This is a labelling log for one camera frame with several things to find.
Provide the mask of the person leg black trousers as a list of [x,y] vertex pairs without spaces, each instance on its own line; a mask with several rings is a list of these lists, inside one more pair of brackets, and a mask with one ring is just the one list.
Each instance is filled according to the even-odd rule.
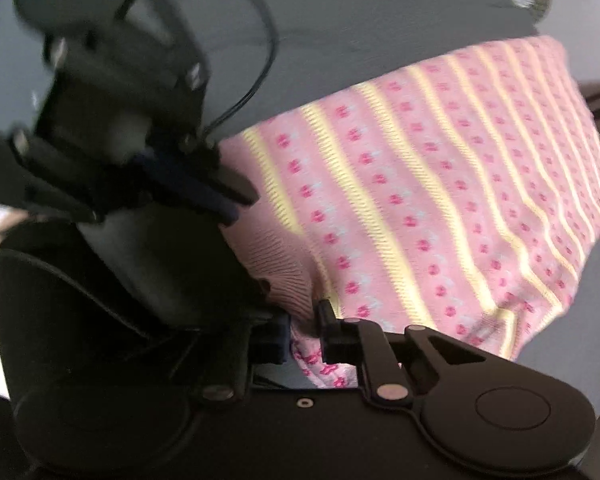
[[181,311],[133,295],[73,223],[0,243],[0,356],[15,436],[42,478],[142,478],[196,432],[210,386],[236,388],[250,332],[279,312],[221,235],[205,235]]

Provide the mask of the pink yellow striped knit sweater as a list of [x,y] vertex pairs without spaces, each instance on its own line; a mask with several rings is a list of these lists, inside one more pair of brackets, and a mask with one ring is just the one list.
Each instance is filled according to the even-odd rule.
[[320,388],[313,308],[399,333],[433,328],[513,359],[573,302],[600,239],[600,136],[547,36],[430,58],[221,144],[259,200],[224,232],[292,318]]

